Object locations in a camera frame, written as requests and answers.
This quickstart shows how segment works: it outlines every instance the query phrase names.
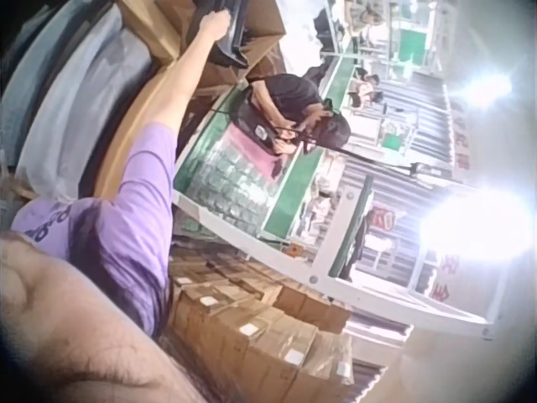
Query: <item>hand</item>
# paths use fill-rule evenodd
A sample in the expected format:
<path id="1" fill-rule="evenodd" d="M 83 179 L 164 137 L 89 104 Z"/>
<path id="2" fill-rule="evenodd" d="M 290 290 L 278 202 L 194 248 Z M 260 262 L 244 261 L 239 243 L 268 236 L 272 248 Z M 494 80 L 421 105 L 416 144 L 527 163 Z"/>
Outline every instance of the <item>hand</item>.
<path id="1" fill-rule="evenodd" d="M 210 12 L 200 22 L 200 34 L 207 34 L 215 42 L 227 33 L 231 23 L 229 11 L 222 10 L 218 13 Z"/>
<path id="2" fill-rule="evenodd" d="M 296 137 L 296 133 L 292 128 L 296 125 L 295 122 L 282 118 L 275 126 L 278 128 L 279 137 L 284 140 L 291 140 Z"/>
<path id="3" fill-rule="evenodd" d="M 317 125 L 317 123 L 322 118 L 330 118 L 334 116 L 334 113 L 331 111 L 318 111 L 315 113 L 312 113 L 310 116 L 308 116 L 304 122 L 300 124 L 298 128 L 296 128 L 298 131 L 303 131 L 305 128 L 308 130 L 313 130 L 313 128 Z"/>
<path id="4" fill-rule="evenodd" d="M 296 151 L 296 145 L 285 143 L 283 140 L 276 139 L 273 146 L 276 154 L 293 154 Z"/>

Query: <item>gray fabric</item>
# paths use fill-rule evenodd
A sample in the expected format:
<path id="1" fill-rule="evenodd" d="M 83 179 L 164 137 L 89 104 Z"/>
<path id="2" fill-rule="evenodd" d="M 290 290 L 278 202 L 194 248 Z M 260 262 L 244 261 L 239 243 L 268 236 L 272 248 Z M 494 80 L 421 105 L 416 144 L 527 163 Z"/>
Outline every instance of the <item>gray fabric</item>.
<path id="1" fill-rule="evenodd" d="M 102 1 L 70 0 L 41 30 L 18 63 L 0 105 L 0 144 L 6 151 L 8 165 L 17 164 L 31 122 L 30 113 L 41 83 L 64 45 L 62 39 L 73 23 L 83 18 L 96 3 Z"/>
<path id="2" fill-rule="evenodd" d="M 128 94 L 151 66 L 145 44 L 124 29 L 91 63 L 70 110 L 69 121 L 51 178 L 54 194 L 66 200 L 78 198 L 78 185 L 97 140 L 117 102 Z"/>
<path id="3" fill-rule="evenodd" d="M 91 62 L 119 33 L 121 13 L 114 5 L 91 29 L 56 77 L 41 104 L 17 165 L 16 175 L 41 196 L 54 196 L 57 161 L 76 94 Z"/>
<path id="4" fill-rule="evenodd" d="M 31 45 L 32 39 L 46 25 L 52 15 L 53 9 L 45 5 L 30 20 L 23 24 L 17 37 L 9 46 L 9 49 L 2 55 L 2 74 L 4 80 L 9 81 L 24 52 Z"/>

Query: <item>sign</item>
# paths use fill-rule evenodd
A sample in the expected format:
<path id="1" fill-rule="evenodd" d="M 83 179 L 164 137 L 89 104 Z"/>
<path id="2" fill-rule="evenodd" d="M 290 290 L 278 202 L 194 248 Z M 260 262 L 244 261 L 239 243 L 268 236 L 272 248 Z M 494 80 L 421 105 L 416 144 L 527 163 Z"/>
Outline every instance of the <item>sign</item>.
<path id="1" fill-rule="evenodd" d="M 373 206 L 372 209 L 373 218 L 371 220 L 371 225 L 380 228 L 384 231 L 391 231 L 395 227 L 395 221 L 397 220 L 397 215 L 395 212 L 384 208 Z"/>
<path id="2" fill-rule="evenodd" d="M 470 170 L 470 144 L 467 137 L 467 105 L 450 98 L 453 143 L 453 178 L 464 182 Z"/>
<path id="3" fill-rule="evenodd" d="M 435 283 L 432 291 L 430 292 L 430 298 L 440 302 L 445 302 L 450 297 L 450 288 L 453 286 L 456 279 L 456 273 L 459 271 L 459 257 L 451 254 L 442 257 L 440 267 L 438 269 L 438 275 L 436 276 Z"/>

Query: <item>cardboard box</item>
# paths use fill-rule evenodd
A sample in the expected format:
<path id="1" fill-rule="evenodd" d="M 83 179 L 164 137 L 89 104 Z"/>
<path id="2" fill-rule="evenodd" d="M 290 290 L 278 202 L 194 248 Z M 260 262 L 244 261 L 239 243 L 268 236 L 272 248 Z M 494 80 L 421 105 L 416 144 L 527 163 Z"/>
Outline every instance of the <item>cardboard box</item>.
<path id="1" fill-rule="evenodd" d="M 213 303 L 213 296 L 217 291 L 210 285 L 187 285 L 184 286 L 179 294 L 179 300 L 177 302 L 177 308 L 175 309 L 174 331 L 183 340 L 188 340 L 188 327 L 190 325 L 190 318 L 195 315 L 200 315 L 200 309 L 196 312 L 196 304 L 198 300 L 204 298 L 203 302 L 209 304 L 207 308 L 220 308 L 222 306 L 229 305 L 232 301 L 227 298 L 216 299 Z"/>
<path id="2" fill-rule="evenodd" d="M 198 339 L 203 322 L 208 317 L 237 304 L 237 301 L 213 286 L 191 286 L 183 289 L 183 292 L 192 300 L 186 329 L 186 340 L 198 352 Z"/>
<path id="3" fill-rule="evenodd" d="M 330 378 L 312 403 L 343 403 L 354 390 L 352 336 L 336 335 L 335 341 Z"/>
<path id="4" fill-rule="evenodd" d="M 242 278 L 237 285 L 267 305 L 273 305 L 282 290 L 282 285 L 263 278 Z"/>
<path id="5" fill-rule="evenodd" d="M 181 39 L 154 0 L 117 0 L 128 26 L 149 48 L 151 54 L 168 65 L 179 59 Z"/>
<path id="6" fill-rule="evenodd" d="M 322 294 L 312 290 L 305 291 L 305 299 L 296 318 L 319 326 L 326 317 L 331 303 Z"/>
<path id="7" fill-rule="evenodd" d="M 164 85 L 166 66 L 180 55 L 180 38 L 152 0 L 118 0 L 126 26 L 149 48 L 149 52 L 165 65 L 138 94 L 114 134 L 102 161 L 94 195 L 109 200 L 117 194 L 123 169 L 133 141 L 142 127 L 153 120 L 150 106 Z"/>
<path id="8" fill-rule="evenodd" d="M 283 316 L 282 311 L 268 307 L 226 335 L 222 362 L 226 363 L 230 375 L 235 379 L 241 378 L 244 356 L 250 343 L 264 335 Z"/>
<path id="9" fill-rule="evenodd" d="M 250 300 L 232 306 L 204 322 L 198 342 L 200 356 L 207 368 L 212 370 L 218 389 L 222 393 L 228 391 L 234 380 L 229 374 L 230 362 L 223 358 L 223 355 L 228 355 L 224 350 L 227 337 L 268 309 L 269 306 Z"/>
<path id="10" fill-rule="evenodd" d="M 318 325 L 319 330 L 340 334 L 351 318 L 352 308 L 348 304 L 334 300 L 325 317 Z"/>
<path id="11" fill-rule="evenodd" d="M 171 311 L 168 316 L 168 323 L 166 324 L 167 328 L 173 328 L 175 322 L 175 311 L 177 310 L 177 305 L 179 304 L 179 296 L 181 293 L 181 288 L 173 284 L 173 294 Z"/>
<path id="12" fill-rule="evenodd" d="M 192 0 L 157 0 L 157 4 L 180 33 L 182 49 L 185 49 L 186 33 L 196 6 Z M 275 0 L 250 0 L 246 27 L 252 33 L 253 39 L 241 48 L 241 51 L 248 60 L 249 68 L 239 70 L 207 63 L 199 88 L 237 84 L 285 35 L 284 24 Z"/>
<path id="13" fill-rule="evenodd" d="M 298 317 L 304 304 L 306 287 L 292 280 L 284 280 L 282 285 L 282 290 L 274 303 L 274 307 L 281 309 L 287 315 Z"/>
<path id="14" fill-rule="evenodd" d="M 252 402 L 280 402 L 310 350 L 317 328 L 293 317 L 281 317 L 247 350 L 242 364 L 242 390 Z"/>
<path id="15" fill-rule="evenodd" d="M 305 357 L 304 366 L 300 369 L 295 382 L 287 392 L 283 403 L 298 401 L 315 401 L 320 390 L 329 384 L 332 365 L 335 335 L 318 332 Z"/>

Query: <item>skin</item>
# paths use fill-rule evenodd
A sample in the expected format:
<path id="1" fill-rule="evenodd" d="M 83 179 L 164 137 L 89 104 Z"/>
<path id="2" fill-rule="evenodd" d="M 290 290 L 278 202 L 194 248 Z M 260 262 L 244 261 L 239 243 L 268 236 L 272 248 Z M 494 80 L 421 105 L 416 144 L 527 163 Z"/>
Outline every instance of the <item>skin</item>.
<path id="1" fill-rule="evenodd" d="M 265 82 L 255 81 L 252 84 L 252 87 L 254 104 L 263 111 L 265 117 L 275 127 L 283 128 L 279 133 L 280 139 L 274 141 L 274 152 L 278 154 L 293 154 L 296 151 L 296 145 L 285 142 L 285 140 L 293 139 L 295 137 L 295 130 L 305 130 L 307 133 L 310 133 L 322 118 L 332 116 L 332 112 L 324 110 L 322 103 L 314 103 L 304 110 L 304 115 L 306 116 L 304 122 L 302 122 L 295 130 L 286 130 L 294 128 L 296 122 L 284 118 L 276 105 L 274 105 L 274 101 L 269 94 Z"/>
<path id="2" fill-rule="evenodd" d="M 154 121 L 179 132 L 209 51 L 229 23 L 227 11 L 203 19 L 196 39 L 169 68 Z M 57 401 L 205 401 L 185 371 L 75 267 L 42 254 L 22 235 L 3 233 L 0 241 L 3 334 Z"/>

